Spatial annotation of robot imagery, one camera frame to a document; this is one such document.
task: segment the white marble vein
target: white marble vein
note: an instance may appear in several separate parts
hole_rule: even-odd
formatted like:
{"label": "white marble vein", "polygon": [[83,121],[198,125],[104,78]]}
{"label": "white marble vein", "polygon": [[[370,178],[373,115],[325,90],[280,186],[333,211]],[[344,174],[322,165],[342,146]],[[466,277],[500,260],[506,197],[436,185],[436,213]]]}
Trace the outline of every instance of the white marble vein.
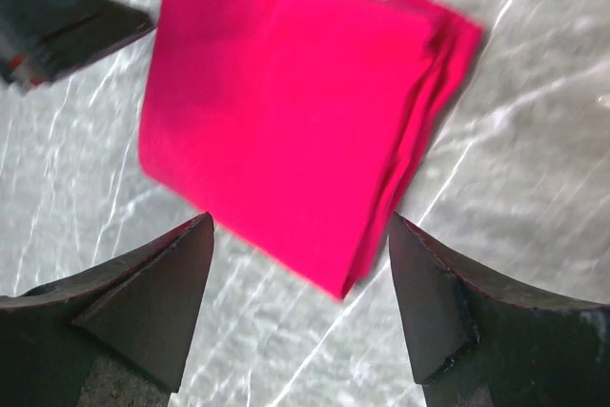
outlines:
{"label": "white marble vein", "polygon": [[[130,1],[153,14],[160,5]],[[443,1],[483,22],[489,40],[400,211],[508,275],[610,302],[607,0]],[[0,90],[0,294],[195,214],[137,166],[152,42],[27,97]],[[215,236],[174,407],[423,405],[386,253],[337,304],[224,229]]]}

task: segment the red object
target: red object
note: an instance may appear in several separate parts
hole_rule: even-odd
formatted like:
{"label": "red object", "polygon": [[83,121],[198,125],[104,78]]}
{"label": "red object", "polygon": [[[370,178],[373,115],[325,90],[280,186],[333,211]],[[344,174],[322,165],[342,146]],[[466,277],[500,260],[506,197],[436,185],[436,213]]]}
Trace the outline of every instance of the red object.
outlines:
{"label": "red object", "polygon": [[163,0],[141,165],[343,298],[480,37],[430,0]]}

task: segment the folded towel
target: folded towel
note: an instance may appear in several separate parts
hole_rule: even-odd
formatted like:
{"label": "folded towel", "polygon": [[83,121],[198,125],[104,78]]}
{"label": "folded towel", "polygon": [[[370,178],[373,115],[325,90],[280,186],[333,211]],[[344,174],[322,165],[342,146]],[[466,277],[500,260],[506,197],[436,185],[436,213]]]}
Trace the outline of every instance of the folded towel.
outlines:
{"label": "folded towel", "polygon": [[163,0],[142,168],[341,299],[480,37],[431,0]]}

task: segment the cloth fold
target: cloth fold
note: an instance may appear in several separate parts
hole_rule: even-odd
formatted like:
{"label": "cloth fold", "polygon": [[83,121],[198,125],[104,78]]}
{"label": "cloth fold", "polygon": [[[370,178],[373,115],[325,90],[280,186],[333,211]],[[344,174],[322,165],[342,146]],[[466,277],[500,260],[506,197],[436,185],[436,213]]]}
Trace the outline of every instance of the cloth fold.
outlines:
{"label": "cloth fold", "polygon": [[162,0],[141,166],[341,299],[480,38],[431,0]]}

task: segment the folded cloth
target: folded cloth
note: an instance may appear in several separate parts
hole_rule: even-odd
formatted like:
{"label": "folded cloth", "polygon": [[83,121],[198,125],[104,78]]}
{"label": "folded cloth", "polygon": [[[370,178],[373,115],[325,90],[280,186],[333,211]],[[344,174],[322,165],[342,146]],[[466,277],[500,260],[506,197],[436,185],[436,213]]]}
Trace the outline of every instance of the folded cloth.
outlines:
{"label": "folded cloth", "polygon": [[431,0],[163,0],[140,163],[343,298],[480,37]]}

